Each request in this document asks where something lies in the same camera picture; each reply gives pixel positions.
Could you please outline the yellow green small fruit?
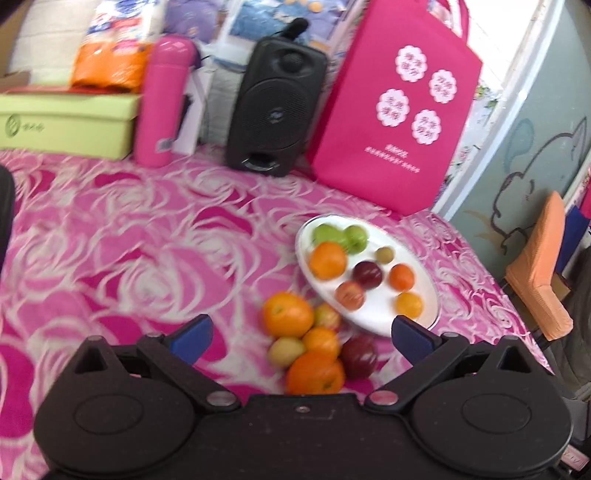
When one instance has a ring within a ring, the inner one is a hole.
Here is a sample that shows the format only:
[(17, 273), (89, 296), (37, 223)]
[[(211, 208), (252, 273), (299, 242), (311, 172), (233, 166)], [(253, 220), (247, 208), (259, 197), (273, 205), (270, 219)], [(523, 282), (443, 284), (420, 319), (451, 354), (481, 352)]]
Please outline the yellow green small fruit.
[(307, 352), (301, 339), (294, 337), (280, 337), (270, 345), (267, 359), (276, 368), (287, 369), (298, 357)]

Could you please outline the white oval plate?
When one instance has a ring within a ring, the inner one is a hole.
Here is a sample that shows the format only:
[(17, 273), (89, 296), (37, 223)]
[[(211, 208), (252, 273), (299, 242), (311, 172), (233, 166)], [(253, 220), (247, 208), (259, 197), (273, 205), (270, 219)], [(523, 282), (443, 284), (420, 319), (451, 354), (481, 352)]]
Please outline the white oval plate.
[(295, 254), (311, 289), (354, 325), (389, 337), (405, 314), (431, 329), (441, 306), (432, 276), (401, 241), (362, 219), (339, 214), (304, 222)]

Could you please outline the yellow tangerine on plate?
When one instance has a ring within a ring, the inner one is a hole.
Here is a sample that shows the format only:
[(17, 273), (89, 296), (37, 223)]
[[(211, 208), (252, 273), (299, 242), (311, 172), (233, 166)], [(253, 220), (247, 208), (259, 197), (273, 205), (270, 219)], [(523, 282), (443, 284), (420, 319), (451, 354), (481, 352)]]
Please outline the yellow tangerine on plate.
[(424, 301), (420, 295), (406, 291), (394, 300), (394, 307), (398, 314), (416, 320), (423, 313)]

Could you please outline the green apple right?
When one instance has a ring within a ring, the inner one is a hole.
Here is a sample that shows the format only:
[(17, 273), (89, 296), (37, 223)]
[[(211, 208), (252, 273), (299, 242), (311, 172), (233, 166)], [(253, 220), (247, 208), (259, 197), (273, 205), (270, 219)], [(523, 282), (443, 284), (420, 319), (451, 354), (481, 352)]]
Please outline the green apple right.
[(369, 237), (361, 225), (351, 225), (344, 230), (349, 254), (356, 255), (366, 250)]

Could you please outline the magenta tote bag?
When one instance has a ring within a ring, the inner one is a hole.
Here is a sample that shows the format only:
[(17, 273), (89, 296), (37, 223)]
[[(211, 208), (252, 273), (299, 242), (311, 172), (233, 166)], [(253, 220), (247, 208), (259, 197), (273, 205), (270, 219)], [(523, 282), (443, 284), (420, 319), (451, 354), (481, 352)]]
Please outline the magenta tote bag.
[(312, 175), (401, 215), (431, 207), (481, 68), (427, 2), (370, 2), (305, 153)]

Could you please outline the orange bottom large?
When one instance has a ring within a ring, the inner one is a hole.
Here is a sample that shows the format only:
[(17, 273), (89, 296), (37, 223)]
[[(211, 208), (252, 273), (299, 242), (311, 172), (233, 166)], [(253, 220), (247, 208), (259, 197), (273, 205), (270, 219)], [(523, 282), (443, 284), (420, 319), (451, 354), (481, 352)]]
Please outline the orange bottom large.
[(341, 361), (321, 351), (302, 354), (287, 369), (287, 395), (336, 394), (345, 385)]

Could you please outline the red yellow apple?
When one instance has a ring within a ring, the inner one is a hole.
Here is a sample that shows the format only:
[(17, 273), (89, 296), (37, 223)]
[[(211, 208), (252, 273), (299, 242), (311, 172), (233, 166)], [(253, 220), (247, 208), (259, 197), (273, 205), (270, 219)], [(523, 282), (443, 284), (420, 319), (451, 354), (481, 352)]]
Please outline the red yellow apple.
[(315, 307), (315, 327), (338, 331), (341, 327), (342, 317), (339, 312), (328, 303), (322, 303)]

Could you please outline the green apple left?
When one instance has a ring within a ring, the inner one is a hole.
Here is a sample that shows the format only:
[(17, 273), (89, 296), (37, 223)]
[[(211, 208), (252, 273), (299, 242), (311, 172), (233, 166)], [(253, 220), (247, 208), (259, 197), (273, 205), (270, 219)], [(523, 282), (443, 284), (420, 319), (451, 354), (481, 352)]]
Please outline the green apple left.
[(311, 240), (315, 246), (325, 242), (332, 242), (339, 244), (342, 249), (348, 251), (348, 239), (345, 231), (329, 223), (322, 223), (315, 227), (311, 234)]

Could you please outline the dark red plum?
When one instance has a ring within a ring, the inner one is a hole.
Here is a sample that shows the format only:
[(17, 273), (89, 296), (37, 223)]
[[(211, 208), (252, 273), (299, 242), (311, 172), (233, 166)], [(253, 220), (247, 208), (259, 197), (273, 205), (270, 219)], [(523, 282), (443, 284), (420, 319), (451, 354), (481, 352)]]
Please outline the dark red plum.
[(342, 345), (339, 360), (349, 380), (366, 379), (372, 375), (378, 362), (378, 351), (373, 339), (356, 335)]

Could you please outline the bedding poster right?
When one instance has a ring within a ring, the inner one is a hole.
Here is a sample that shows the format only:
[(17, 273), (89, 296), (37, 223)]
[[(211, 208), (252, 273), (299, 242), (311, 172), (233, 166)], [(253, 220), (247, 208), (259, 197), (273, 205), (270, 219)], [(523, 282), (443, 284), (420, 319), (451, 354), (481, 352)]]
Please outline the bedding poster right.
[(221, 37), (256, 42), (280, 33), (295, 19), (304, 18), (308, 29), (298, 39), (318, 50), (332, 52), (366, 4), (355, 0), (235, 1)]

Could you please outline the green apple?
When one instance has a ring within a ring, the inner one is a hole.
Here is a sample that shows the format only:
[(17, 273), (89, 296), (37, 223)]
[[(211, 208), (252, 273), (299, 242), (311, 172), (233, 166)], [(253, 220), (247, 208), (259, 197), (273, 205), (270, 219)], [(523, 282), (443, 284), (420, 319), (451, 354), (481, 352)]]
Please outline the green apple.
[(369, 237), (361, 225), (351, 225), (344, 230), (349, 254), (356, 255), (366, 250)]
[(348, 251), (348, 239), (345, 231), (329, 223), (322, 223), (315, 227), (311, 234), (311, 240), (315, 246), (325, 242), (332, 242), (339, 244), (342, 249)]

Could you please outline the large orange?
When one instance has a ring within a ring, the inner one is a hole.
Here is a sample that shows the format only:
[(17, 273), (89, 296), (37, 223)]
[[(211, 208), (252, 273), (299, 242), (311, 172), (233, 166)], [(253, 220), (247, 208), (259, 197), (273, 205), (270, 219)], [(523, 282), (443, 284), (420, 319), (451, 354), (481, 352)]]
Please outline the large orange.
[(301, 338), (314, 326), (315, 313), (301, 296), (281, 291), (263, 303), (262, 323), (271, 337)]

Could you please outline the dark plum on plate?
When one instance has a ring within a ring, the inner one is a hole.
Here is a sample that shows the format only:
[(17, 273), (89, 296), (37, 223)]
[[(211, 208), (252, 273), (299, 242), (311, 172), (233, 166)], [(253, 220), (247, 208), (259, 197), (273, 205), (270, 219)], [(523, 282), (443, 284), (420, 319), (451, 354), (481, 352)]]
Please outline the dark plum on plate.
[(352, 278), (363, 289), (373, 290), (382, 284), (384, 273), (381, 266), (376, 262), (366, 260), (353, 267)]

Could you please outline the pink rose tablecloth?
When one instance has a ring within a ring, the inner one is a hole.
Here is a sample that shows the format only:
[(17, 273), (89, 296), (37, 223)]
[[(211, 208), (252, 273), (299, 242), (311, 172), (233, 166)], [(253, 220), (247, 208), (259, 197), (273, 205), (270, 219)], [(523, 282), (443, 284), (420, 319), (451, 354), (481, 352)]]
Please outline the pink rose tablecloth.
[(1, 162), (16, 183), (1, 279), (5, 479), (44, 474), (33, 417), (90, 335), (132, 344), (205, 313), (215, 331), (202, 372), (242, 398), (283, 390), (259, 311), (276, 292), (311, 297), (294, 237), (318, 215), (365, 220), (409, 247), (441, 297), (437, 332), (533, 344), (467, 241), (434, 213), (400, 217), (301, 175), (233, 171), (211, 155), (160, 169), (23, 150), (3, 152)]

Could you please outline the small orange tangerine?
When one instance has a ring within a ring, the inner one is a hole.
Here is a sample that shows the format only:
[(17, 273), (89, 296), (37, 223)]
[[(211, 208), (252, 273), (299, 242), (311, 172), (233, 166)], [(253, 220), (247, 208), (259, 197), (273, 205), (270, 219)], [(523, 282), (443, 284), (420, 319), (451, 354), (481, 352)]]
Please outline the small orange tangerine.
[(334, 330), (325, 327), (314, 327), (303, 337), (304, 346), (308, 351), (324, 352), (337, 359), (341, 353), (341, 342)]

